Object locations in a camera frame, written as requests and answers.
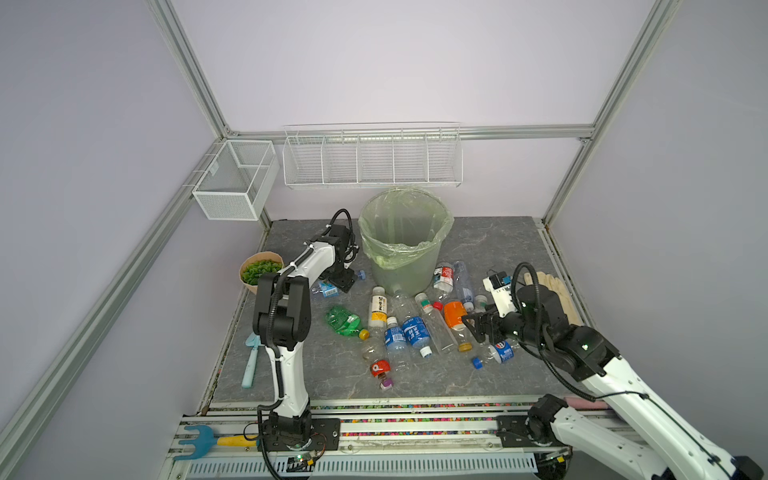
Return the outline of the clear bottle colourful label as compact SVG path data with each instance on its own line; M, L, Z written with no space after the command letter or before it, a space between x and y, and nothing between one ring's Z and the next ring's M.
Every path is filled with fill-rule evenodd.
M340 295L340 290L335 285L325 280L318 280L311 288L312 294L322 295L324 298L336 297Z

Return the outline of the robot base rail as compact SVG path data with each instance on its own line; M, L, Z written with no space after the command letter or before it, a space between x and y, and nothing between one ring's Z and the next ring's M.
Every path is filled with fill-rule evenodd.
M285 479L439 477L534 474L558 478L575 449L532 443L518 427L535 395L379 398L317 401L311 407L319 435L307 447L269 450ZM260 479L270 474L258 446L214 446L197 460L186 425L208 425L216 437L255 436L252 402L215 402L202 416L184 417L161 469L162 479Z

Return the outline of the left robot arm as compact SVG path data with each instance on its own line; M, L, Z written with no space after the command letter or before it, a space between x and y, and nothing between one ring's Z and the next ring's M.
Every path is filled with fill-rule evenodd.
M304 341L312 323L311 287L324 280L348 292L356 281L351 264L358 251L352 217L340 209L297 258L259 279L252 329L270 360L275 396L272 403L257 408L258 438L264 449L298 449L311 443L303 366Z

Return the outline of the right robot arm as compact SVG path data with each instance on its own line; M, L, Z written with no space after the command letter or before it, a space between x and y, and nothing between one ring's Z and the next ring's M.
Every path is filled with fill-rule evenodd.
M546 394L517 429L532 443L582 451L626 479L763 478L753 459L707 439L661 399L600 332L571 323L559 295L539 282L530 263L511 274L495 272L483 285L492 306L462 319L476 340L515 340L571 393L605 403L643 440L629 441Z

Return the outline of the Pepsi label bottle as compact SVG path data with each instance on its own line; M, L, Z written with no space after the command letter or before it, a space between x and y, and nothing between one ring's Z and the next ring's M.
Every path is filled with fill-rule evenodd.
M471 363L477 370L490 365L502 365L514 358L514 349L507 340L498 343L482 342L478 345L476 355Z

